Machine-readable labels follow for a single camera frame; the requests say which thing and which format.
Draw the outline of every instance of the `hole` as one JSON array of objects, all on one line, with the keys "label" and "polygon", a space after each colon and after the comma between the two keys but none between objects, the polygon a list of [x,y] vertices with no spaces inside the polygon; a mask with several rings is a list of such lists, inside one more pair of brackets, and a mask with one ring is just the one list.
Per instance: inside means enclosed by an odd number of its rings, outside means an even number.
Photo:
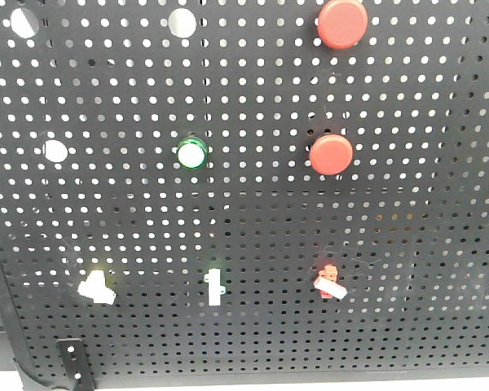
[{"label": "hole", "polygon": [[189,38],[196,31],[196,17],[186,8],[173,10],[169,16],[169,29],[175,37]]},{"label": "hole", "polygon": [[43,144],[43,155],[53,163],[61,163],[68,156],[67,147],[58,140],[47,140]]},{"label": "hole", "polygon": [[16,8],[11,13],[11,28],[20,38],[31,38],[40,29],[37,17],[27,8]]}]

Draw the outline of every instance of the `white clip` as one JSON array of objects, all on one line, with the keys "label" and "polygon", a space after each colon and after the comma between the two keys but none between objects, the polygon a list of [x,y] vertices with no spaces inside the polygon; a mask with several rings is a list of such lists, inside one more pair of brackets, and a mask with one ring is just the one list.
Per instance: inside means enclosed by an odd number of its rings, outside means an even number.
[{"label": "white clip", "polygon": [[86,281],[78,285],[78,293],[89,297],[95,304],[114,304],[116,293],[105,286],[105,272],[103,270],[92,270]]},{"label": "white clip", "polygon": [[205,275],[205,282],[209,285],[209,305],[221,305],[221,295],[227,292],[227,289],[221,285],[221,270],[209,269]]},{"label": "white clip", "polygon": [[313,283],[313,286],[316,289],[326,292],[327,294],[332,295],[340,300],[342,300],[344,296],[348,293],[346,288],[342,287],[338,283],[334,283],[333,281],[323,279],[322,277],[316,279]]}]

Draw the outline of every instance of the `green indicator light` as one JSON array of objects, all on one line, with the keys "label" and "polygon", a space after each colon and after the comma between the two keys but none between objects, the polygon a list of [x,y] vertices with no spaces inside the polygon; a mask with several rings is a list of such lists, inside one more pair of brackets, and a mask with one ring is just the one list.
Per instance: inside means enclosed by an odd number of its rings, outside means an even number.
[{"label": "green indicator light", "polygon": [[200,169],[206,165],[209,149],[203,140],[187,137],[178,144],[178,161],[185,169]]}]

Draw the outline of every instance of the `black pegboard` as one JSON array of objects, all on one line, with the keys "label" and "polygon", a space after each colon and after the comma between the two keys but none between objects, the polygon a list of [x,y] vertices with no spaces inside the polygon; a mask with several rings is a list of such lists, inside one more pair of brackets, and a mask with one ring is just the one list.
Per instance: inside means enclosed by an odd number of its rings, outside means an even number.
[{"label": "black pegboard", "polygon": [[[363,3],[331,51],[323,1],[0,1],[0,308],[32,377],[65,384],[63,338],[99,387],[489,375],[489,0]],[[336,177],[326,133],[355,146]],[[114,306],[77,295],[93,269]]]}]

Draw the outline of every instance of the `black metal bracket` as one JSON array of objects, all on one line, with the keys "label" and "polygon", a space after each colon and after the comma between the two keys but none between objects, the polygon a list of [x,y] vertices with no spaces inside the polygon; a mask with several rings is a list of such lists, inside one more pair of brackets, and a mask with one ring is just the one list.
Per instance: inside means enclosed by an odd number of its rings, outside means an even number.
[{"label": "black metal bracket", "polygon": [[80,338],[58,340],[59,354],[72,391],[95,391],[89,362]]}]

